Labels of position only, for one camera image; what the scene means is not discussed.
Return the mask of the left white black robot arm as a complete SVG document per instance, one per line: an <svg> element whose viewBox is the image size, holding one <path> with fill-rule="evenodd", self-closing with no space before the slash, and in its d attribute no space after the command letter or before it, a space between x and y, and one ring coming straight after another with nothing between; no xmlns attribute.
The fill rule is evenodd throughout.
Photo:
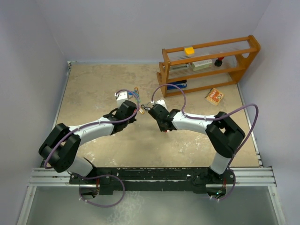
<svg viewBox="0 0 300 225"><path fill-rule="evenodd" d="M77 125L57 124L38 150L45 160L45 169L56 172L71 172L86 184L96 180L96 167L88 160L78 157L81 145L94 139L111 136L122 131L128 124L136 121L139 105L126 100L121 105L98 120Z"/></svg>

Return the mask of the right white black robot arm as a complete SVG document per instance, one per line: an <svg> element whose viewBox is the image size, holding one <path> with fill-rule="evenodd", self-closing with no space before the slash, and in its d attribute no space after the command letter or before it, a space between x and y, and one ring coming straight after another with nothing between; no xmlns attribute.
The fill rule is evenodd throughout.
<svg viewBox="0 0 300 225"><path fill-rule="evenodd" d="M223 182L225 171L237 148L245 138L245 132L225 112L206 116L202 120L195 114L184 114L179 109L168 111L161 104L154 104L149 115L157 122L161 132L184 130L207 135L214 150L214 159L208 168L207 179Z"/></svg>

